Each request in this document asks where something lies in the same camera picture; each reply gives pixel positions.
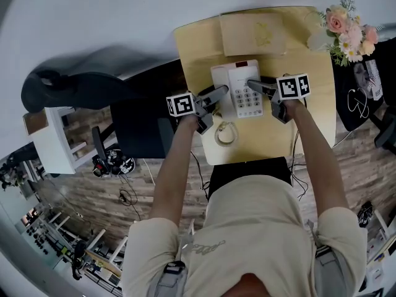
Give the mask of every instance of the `wooden floor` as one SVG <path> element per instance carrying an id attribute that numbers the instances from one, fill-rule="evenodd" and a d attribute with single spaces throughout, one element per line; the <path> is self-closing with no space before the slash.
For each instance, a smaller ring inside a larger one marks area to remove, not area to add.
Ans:
<path id="1" fill-rule="evenodd" d="M 383 112 L 384 109 L 380 109 L 376 114 L 382 116 Z M 100 111 L 80 109 L 71 115 L 69 121 L 67 133 L 76 141 L 86 140 L 90 145 L 92 143 L 90 128 L 99 125 L 103 130 L 111 122 L 110 110 L 108 108 Z M 370 200 L 387 221 L 388 214 L 396 206 L 396 156 L 388 151 L 375 148 L 374 138 L 378 132 L 373 123 L 368 120 L 336 146 L 334 152 L 340 163 L 346 197 L 351 209 L 357 213 L 360 206 Z M 348 132 L 337 116 L 336 142 L 343 139 L 346 134 Z M 194 136 L 192 151 L 200 162 L 204 181 L 208 181 L 213 167 L 206 162 L 198 134 Z M 77 174 L 61 175 L 58 178 L 42 181 L 39 184 L 39 195 L 54 207 L 55 212 L 62 210 L 71 216 L 71 219 L 65 224 L 66 228 L 86 238 L 91 237 L 91 229 L 93 234 L 97 234 L 102 228 L 105 228 L 105 243 L 107 246 L 115 248 L 120 240 L 127 235 L 131 223 L 139 220 L 132 207 L 126 207 L 120 203 L 118 200 L 119 190 L 129 191 L 132 201 L 137 200 L 135 209 L 141 219 L 148 217 L 153 201 L 154 185 L 149 170 L 142 159 L 138 159 L 136 162 L 136 169 L 128 174 L 128 181 L 121 181 L 116 176 L 98 178 L 92 174 L 93 165 L 87 162 L 77 170 Z M 155 179 L 161 166 L 161 160 L 146 159 L 146 162 Z M 304 164 L 302 155 L 296 157 L 296 164 Z M 316 222 L 314 195 L 305 166 L 298 165 L 295 175 L 307 182 L 309 186 L 306 195 L 299 203 L 304 221 L 310 219 Z M 207 201 L 200 186 L 197 165 L 191 157 L 181 231 L 187 228 L 193 218 L 195 227 L 197 229 L 202 227 Z M 302 191 L 302 188 L 295 183 L 296 196 L 300 195 Z M 84 220 L 80 219 L 74 211 L 83 215 Z M 378 226 L 378 221 L 373 218 L 369 224 L 370 237 L 375 235 Z"/>

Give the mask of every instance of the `wooden table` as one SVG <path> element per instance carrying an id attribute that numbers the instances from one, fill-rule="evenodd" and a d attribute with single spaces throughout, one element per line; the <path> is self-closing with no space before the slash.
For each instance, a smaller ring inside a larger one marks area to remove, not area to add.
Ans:
<path id="1" fill-rule="evenodd" d="M 256 59 L 260 74 L 280 77 L 285 73 L 308 73 L 312 94 L 307 98 L 308 110 L 330 146 L 335 142 L 335 90 L 332 63 L 328 53 L 315 53 L 306 46 L 311 32 L 317 29 L 314 7 L 274 7 L 242 11 L 282 15 L 286 33 L 286 54 L 230 56 L 223 54 L 222 34 L 218 17 L 201 20 L 174 31 L 188 89 L 197 94 L 213 85 L 210 68 L 228 62 Z M 239 141 L 234 147 L 220 147 L 214 133 L 221 119 L 214 117 L 214 126 L 203 136 L 207 161 L 211 165 L 260 160 L 292 154 L 296 135 L 294 122 L 284 125 L 271 115 L 267 98 L 262 117 L 237 119 Z M 300 140 L 296 153 L 302 153 Z"/>

